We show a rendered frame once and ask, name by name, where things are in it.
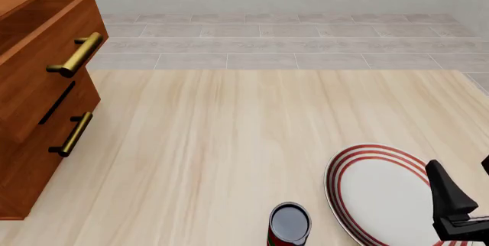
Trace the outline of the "white plate with red rings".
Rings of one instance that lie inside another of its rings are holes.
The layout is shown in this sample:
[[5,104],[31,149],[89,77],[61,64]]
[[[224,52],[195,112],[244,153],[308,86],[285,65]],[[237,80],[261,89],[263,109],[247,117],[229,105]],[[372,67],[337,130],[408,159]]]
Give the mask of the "white plate with red rings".
[[417,156],[386,144],[355,144],[328,162],[325,196],[359,246],[472,246],[436,234],[425,166]]

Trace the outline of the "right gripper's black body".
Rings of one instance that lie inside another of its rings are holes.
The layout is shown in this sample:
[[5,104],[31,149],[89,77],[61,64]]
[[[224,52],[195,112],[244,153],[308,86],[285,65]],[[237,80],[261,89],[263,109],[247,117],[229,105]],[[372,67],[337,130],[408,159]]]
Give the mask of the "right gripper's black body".
[[489,216],[466,218],[435,218],[433,227],[440,241],[489,241]]

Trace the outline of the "red tin with dark lid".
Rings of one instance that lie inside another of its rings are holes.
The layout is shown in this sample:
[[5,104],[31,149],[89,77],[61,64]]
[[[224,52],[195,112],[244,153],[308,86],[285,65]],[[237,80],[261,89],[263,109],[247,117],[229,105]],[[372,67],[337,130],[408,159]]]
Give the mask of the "red tin with dark lid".
[[270,213],[267,246],[305,246],[312,220],[303,206],[283,202]]

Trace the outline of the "wooden cabinet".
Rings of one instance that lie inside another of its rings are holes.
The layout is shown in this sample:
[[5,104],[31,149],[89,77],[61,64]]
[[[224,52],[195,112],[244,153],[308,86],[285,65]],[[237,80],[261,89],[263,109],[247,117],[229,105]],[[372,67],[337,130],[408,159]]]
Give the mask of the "wooden cabinet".
[[92,119],[96,0],[0,0],[0,220],[26,218]]

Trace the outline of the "closed wooden drawer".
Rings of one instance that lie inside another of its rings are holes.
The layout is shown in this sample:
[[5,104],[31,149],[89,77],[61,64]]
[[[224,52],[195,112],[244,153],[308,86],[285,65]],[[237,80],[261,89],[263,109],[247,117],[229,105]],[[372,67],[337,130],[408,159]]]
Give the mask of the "closed wooden drawer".
[[48,152],[60,147],[76,125],[70,117],[91,112],[100,97],[87,69],[76,74],[70,89],[62,94],[34,130],[19,144],[0,141],[0,199],[33,201],[63,157]]

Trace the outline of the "open wooden drawer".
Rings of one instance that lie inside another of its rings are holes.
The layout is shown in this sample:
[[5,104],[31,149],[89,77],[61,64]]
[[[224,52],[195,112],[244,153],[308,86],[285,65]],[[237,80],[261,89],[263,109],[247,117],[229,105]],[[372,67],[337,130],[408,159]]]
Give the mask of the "open wooden drawer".
[[0,20],[0,138],[28,137],[75,77],[46,66],[64,64],[79,48],[74,39],[93,32],[103,36],[100,48],[108,32],[96,0],[34,0]]

